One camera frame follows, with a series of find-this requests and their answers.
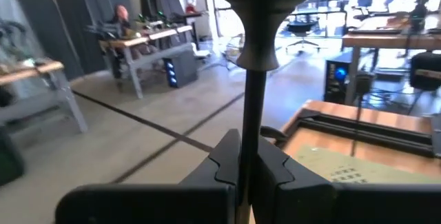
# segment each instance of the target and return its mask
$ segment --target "black metal frame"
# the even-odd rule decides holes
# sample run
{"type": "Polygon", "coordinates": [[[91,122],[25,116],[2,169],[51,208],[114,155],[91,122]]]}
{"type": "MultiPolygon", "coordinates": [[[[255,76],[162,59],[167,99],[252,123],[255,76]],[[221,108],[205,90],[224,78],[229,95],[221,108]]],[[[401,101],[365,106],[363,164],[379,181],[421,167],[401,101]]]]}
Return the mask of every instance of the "black metal frame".
{"type": "Polygon", "coordinates": [[[398,128],[390,128],[367,122],[356,123],[346,119],[313,110],[301,110],[298,117],[285,130],[287,137],[276,139],[276,146],[283,148],[289,137],[299,128],[317,130],[347,139],[379,145],[429,158],[441,158],[441,116],[431,117],[431,134],[423,134],[398,128]]]}

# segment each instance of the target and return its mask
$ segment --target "concrete floor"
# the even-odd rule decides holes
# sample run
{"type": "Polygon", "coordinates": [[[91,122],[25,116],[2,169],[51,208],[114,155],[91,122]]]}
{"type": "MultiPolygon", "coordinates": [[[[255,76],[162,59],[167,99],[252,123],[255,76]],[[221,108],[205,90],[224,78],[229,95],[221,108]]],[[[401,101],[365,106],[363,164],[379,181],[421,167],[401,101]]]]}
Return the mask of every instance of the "concrete floor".
{"type": "MultiPolygon", "coordinates": [[[[322,98],[325,59],[336,56],[339,49],[330,47],[301,57],[278,51],[281,61],[292,62],[268,77],[263,125],[280,128],[307,99],[322,98]]],[[[241,129],[245,71],[212,67],[199,76],[197,82],[177,90],[168,88],[165,80],[145,85],[141,100],[129,83],[119,93],[106,73],[86,77],[72,87],[214,147],[228,129],[241,129]],[[226,104],[227,108],[206,119],[226,104]]],[[[28,168],[23,177],[0,188],[1,223],[51,223],[57,202],[71,189],[112,182],[140,162],[142,167],[123,183],[178,183],[207,156],[173,136],[76,99],[90,128],[87,133],[79,134],[71,120],[57,118],[16,139],[28,168]]]]}

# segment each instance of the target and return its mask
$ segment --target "desk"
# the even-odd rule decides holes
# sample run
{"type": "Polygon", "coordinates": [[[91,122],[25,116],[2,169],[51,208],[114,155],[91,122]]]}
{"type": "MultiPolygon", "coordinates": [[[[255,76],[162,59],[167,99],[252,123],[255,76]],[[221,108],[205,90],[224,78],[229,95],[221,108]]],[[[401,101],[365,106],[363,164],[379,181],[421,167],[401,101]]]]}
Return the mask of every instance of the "desk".
{"type": "MultiPolygon", "coordinates": [[[[36,95],[13,103],[7,107],[0,108],[0,123],[5,123],[14,119],[21,119],[31,114],[47,110],[54,105],[67,103],[66,107],[71,111],[80,131],[86,132],[88,126],[75,101],[63,69],[63,64],[57,61],[50,61],[45,65],[39,66],[39,73],[49,74],[56,89],[52,92],[36,95]]],[[[0,86],[30,77],[39,77],[39,73],[34,68],[29,68],[2,75],[0,76],[0,86]]]]}
{"type": "Polygon", "coordinates": [[[154,54],[149,55],[140,55],[139,59],[134,60],[132,57],[132,53],[130,52],[130,48],[134,45],[146,43],[148,41],[154,41],[157,39],[170,37],[175,34],[179,34],[182,32],[187,32],[192,30],[191,26],[183,26],[179,27],[177,29],[166,29],[166,30],[159,30],[154,31],[151,34],[149,34],[147,37],[141,37],[141,38],[135,38],[130,40],[116,40],[116,41],[99,41],[101,48],[104,51],[107,51],[107,48],[119,48],[122,49],[124,52],[124,59],[125,63],[128,66],[128,70],[130,73],[130,77],[133,82],[133,86],[136,91],[136,95],[139,99],[143,98],[143,92],[141,89],[141,84],[138,79],[138,75],[136,74],[136,69],[141,68],[143,65],[155,62],[159,59],[162,59],[164,57],[169,57],[175,54],[181,53],[183,50],[192,50],[191,43],[186,43],[183,45],[178,45],[173,48],[161,50],[159,52],[156,52],[154,54]]]}
{"type": "MultiPolygon", "coordinates": [[[[426,19],[426,29],[433,28],[431,21],[434,16],[426,19]]],[[[366,19],[362,27],[375,29],[384,26],[388,17],[372,17],[366,19]]],[[[361,48],[386,48],[386,49],[441,49],[441,35],[432,34],[413,34],[410,37],[406,34],[347,34],[342,39],[342,46],[352,48],[352,61],[349,67],[349,85],[346,91],[345,104],[352,105],[356,91],[355,77],[358,71],[361,48]]]]}
{"type": "MultiPolygon", "coordinates": [[[[349,119],[354,119],[357,112],[357,108],[348,105],[339,105],[322,101],[308,101],[302,106],[302,109],[297,111],[291,120],[283,126],[283,132],[287,134],[289,133],[289,127],[296,121],[298,113],[304,109],[315,110],[323,114],[349,119]]],[[[361,120],[378,125],[427,134],[430,133],[431,129],[430,122],[426,118],[403,116],[388,112],[379,112],[376,110],[363,110],[361,120]]],[[[287,142],[283,151],[290,155],[290,157],[295,157],[302,146],[308,145],[325,148],[326,150],[349,156],[351,152],[351,142],[352,140],[349,139],[308,130],[306,128],[300,128],[287,142]]],[[[388,165],[406,172],[417,172],[436,177],[441,176],[440,159],[429,159],[396,150],[390,150],[384,147],[369,145],[368,143],[357,142],[355,157],[364,161],[388,165]]],[[[253,215],[251,215],[250,223],[255,223],[253,215]]]]}

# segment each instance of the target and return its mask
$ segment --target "person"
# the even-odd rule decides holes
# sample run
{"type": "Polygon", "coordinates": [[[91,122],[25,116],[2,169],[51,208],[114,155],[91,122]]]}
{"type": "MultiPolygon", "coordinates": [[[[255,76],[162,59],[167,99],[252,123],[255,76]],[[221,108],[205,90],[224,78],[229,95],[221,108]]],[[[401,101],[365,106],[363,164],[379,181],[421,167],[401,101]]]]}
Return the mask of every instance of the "person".
{"type": "MultiPolygon", "coordinates": [[[[114,15],[112,19],[110,19],[108,24],[120,24],[121,25],[121,34],[122,36],[127,36],[129,30],[131,30],[131,24],[129,22],[129,12],[127,9],[121,5],[117,4],[114,7],[114,15]]],[[[130,48],[130,52],[132,54],[132,58],[134,60],[139,59],[139,53],[142,55],[149,55],[154,52],[157,52],[158,49],[150,45],[148,43],[142,43],[138,45],[134,45],[130,48]]],[[[121,49],[116,49],[116,56],[112,62],[113,75],[115,79],[121,78],[121,60],[124,58],[124,52],[121,49]]]]}

